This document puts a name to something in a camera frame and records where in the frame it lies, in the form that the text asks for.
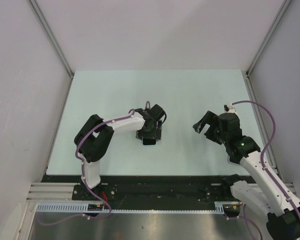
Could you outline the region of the left aluminium frame post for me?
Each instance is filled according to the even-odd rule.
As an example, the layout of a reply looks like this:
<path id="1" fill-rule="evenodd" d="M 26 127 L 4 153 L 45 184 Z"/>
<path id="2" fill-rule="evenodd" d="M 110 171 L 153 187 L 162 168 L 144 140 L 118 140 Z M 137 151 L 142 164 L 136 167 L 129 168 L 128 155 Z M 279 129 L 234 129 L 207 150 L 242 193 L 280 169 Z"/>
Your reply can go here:
<path id="1" fill-rule="evenodd" d="M 32 10 L 34 16 L 36 17 L 39 25 L 41 26 L 44 34 L 46 35 L 50 45 L 52 46 L 52 49 L 54 50 L 56 56 L 60 60 L 64 70 L 67 72 L 67 75 L 73 79 L 74 77 L 74 71 L 72 70 L 60 44 L 58 43 L 58 40 L 53 33 L 39 3 L 37 0 L 27 0 L 27 3 L 29 4 L 30 9 Z"/>

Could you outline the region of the phone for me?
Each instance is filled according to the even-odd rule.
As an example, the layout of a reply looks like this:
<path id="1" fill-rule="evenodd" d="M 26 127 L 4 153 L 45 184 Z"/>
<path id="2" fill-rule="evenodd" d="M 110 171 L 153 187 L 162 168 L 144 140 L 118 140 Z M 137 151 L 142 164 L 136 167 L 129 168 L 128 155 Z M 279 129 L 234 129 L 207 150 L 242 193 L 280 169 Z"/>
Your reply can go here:
<path id="1" fill-rule="evenodd" d="M 142 145 L 143 146 L 155 146 L 157 144 L 157 139 L 155 138 L 143 138 Z"/>

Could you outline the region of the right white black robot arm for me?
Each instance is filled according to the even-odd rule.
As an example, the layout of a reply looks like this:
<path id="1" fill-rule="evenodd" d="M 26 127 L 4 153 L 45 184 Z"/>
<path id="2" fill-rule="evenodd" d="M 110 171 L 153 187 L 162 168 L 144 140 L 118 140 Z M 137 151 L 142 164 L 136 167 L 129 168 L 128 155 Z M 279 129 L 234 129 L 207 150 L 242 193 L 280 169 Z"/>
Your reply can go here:
<path id="1" fill-rule="evenodd" d="M 254 179 L 260 192 L 234 174 L 220 188 L 221 196 L 232 201 L 244 202 L 260 217 L 266 219 L 266 228 L 274 240 L 300 238 L 300 199 L 288 189 L 271 166 L 264 161 L 258 144 L 250 136 L 243 135 L 236 110 L 227 109 L 216 115 L 211 111 L 193 125 L 201 133 L 208 125 L 205 136 L 212 142 L 224 145 L 232 163 L 241 165 Z"/>

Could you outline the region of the aluminium frame post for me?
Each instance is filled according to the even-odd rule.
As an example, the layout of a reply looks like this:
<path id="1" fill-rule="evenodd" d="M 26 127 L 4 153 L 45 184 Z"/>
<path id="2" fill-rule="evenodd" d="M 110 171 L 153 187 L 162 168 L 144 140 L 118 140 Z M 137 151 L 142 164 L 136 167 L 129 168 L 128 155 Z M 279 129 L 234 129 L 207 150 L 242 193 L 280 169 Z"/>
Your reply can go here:
<path id="1" fill-rule="evenodd" d="M 268 31 L 266 32 L 265 37 L 263 38 L 261 45 L 257 49 L 251 63 L 249 64 L 245 74 L 249 78 L 253 73 L 256 65 L 258 64 L 259 60 L 261 59 L 264 51 L 266 50 L 267 46 L 269 45 L 270 41 L 272 40 L 274 34 L 276 33 L 279 25 L 281 24 L 283 18 L 285 17 L 286 12 L 288 11 L 289 7 L 293 3 L 293 0 L 284 0 L 282 5 L 280 6 L 277 14 L 274 17 Z"/>
<path id="2" fill-rule="evenodd" d="M 27 0 L 27 3 L 29 4 L 30 9 L 32 10 L 34 16 L 36 17 L 39 25 L 41 26 L 44 34 L 46 35 L 50 45 L 52 46 L 52 49 L 54 50 L 56 56 L 60 60 L 64 70 L 67 72 L 67 75 L 73 79 L 74 77 L 74 71 L 72 70 L 60 44 L 58 43 L 58 40 L 53 33 L 39 3 L 37 0 Z"/>

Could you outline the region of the right aluminium frame post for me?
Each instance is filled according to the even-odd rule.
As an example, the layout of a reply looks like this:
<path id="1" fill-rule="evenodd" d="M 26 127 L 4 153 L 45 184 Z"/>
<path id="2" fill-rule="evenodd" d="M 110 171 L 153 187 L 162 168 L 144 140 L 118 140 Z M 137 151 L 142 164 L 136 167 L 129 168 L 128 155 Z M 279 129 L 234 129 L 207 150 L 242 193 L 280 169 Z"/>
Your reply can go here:
<path id="1" fill-rule="evenodd" d="M 245 74 L 249 78 L 253 73 L 256 65 L 258 64 L 259 60 L 261 59 L 264 51 L 266 50 L 267 46 L 269 45 L 270 41 L 272 40 L 274 34 L 276 33 L 279 25 L 281 24 L 283 18 L 285 17 L 286 12 L 288 11 L 289 7 L 293 3 L 293 0 L 284 0 L 282 5 L 280 6 L 277 14 L 274 17 L 268 31 L 266 32 L 265 37 L 263 38 L 261 45 L 257 49 L 251 63 L 249 64 Z"/>

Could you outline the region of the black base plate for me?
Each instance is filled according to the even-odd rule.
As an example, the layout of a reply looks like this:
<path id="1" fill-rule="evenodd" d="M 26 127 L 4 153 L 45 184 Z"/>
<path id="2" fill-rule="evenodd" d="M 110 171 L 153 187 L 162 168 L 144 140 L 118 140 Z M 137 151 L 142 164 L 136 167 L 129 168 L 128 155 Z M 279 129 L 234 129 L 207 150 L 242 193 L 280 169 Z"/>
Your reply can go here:
<path id="1" fill-rule="evenodd" d="M 124 176 L 103 175 L 101 183 L 87 190 L 78 175 L 45 175 L 44 183 L 75 183 L 72 200 L 97 201 L 98 195 L 112 208 L 158 207 L 164 210 L 202 209 L 215 202 L 235 202 L 230 184 L 235 180 L 255 183 L 250 176 Z"/>

